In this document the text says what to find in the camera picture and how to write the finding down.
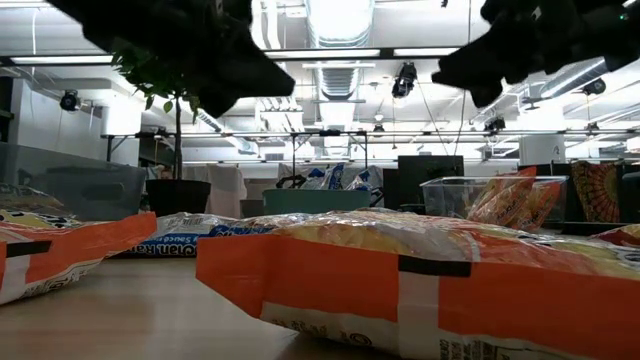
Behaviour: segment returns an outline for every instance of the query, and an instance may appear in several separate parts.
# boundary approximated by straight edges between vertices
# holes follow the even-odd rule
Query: wooden table
[[[252,319],[195,260],[108,260],[67,288],[0,306],[0,359],[397,359]]]

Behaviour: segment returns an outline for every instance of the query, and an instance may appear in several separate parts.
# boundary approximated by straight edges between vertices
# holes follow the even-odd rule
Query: black plant pot
[[[211,184],[193,180],[148,180],[149,206],[156,216],[204,213]]]

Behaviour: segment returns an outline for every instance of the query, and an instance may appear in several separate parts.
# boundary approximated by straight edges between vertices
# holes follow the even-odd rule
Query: orange and white bag
[[[0,211],[0,304],[77,281],[105,257],[156,230],[154,214],[83,224],[57,216]]]
[[[255,318],[410,359],[631,359],[639,254],[356,211],[201,238],[197,278]]]

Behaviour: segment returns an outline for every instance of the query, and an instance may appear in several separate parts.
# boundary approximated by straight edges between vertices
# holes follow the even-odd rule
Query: clear plastic bin
[[[568,176],[444,177],[421,187],[427,215],[533,231],[542,223],[564,222],[568,179]],[[527,219],[538,226],[523,228]]]

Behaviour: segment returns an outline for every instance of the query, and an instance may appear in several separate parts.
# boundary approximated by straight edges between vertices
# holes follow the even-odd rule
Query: wall-mounted camera
[[[487,120],[484,123],[484,131],[500,131],[507,128],[507,124],[504,122],[504,118],[500,115],[493,119]]]
[[[406,62],[402,65],[398,77],[396,77],[391,94],[396,99],[407,97],[413,90],[414,82],[418,79],[418,70],[412,62]]]
[[[64,111],[76,112],[80,110],[82,102],[78,97],[77,90],[65,90],[64,96],[60,99],[60,108]]]
[[[600,95],[607,90],[607,84],[602,79],[594,80],[582,88],[586,95]]]

